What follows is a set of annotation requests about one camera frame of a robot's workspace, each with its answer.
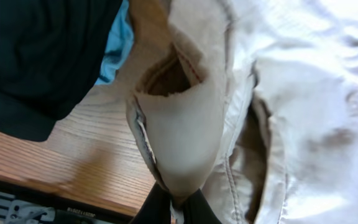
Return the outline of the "light blue shirt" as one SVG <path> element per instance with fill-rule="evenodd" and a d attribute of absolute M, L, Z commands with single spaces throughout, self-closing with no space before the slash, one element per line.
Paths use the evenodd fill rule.
<path fill-rule="evenodd" d="M 95 85 L 111 84 L 127 60 L 135 37 L 129 17 L 129 1 L 123 0 L 109 31 L 99 77 Z"/>

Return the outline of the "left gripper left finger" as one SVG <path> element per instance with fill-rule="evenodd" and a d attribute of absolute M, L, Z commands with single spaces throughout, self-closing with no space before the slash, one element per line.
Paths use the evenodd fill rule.
<path fill-rule="evenodd" d="M 155 183 L 130 224 L 171 224 L 170 195 Z"/>

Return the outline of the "beige shorts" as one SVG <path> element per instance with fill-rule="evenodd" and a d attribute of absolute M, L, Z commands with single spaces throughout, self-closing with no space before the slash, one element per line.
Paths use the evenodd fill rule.
<path fill-rule="evenodd" d="M 358 223 L 358 0 L 162 1 L 127 121 L 171 222 Z"/>

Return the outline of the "black garment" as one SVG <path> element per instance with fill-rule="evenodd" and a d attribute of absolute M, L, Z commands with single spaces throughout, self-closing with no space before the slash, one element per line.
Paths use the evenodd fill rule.
<path fill-rule="evenodd" d="M 0 0 L 0 132 L 42 142 L 99 77 L 114 0 Z"/>

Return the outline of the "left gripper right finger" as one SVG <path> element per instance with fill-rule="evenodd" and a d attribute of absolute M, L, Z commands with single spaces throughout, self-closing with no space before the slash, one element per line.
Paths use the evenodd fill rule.
<path fill-rule="evenodd" d="M 200 189 L 186 199 L 182 209 L 184 224 L 221 224 Z"/>

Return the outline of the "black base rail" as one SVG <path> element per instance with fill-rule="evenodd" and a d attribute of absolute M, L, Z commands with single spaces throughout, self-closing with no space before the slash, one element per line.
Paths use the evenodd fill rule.
<path fill-rule="evenodd" d="M 131 216 L 0 181 L 0 223 L 127 224 Z"/>

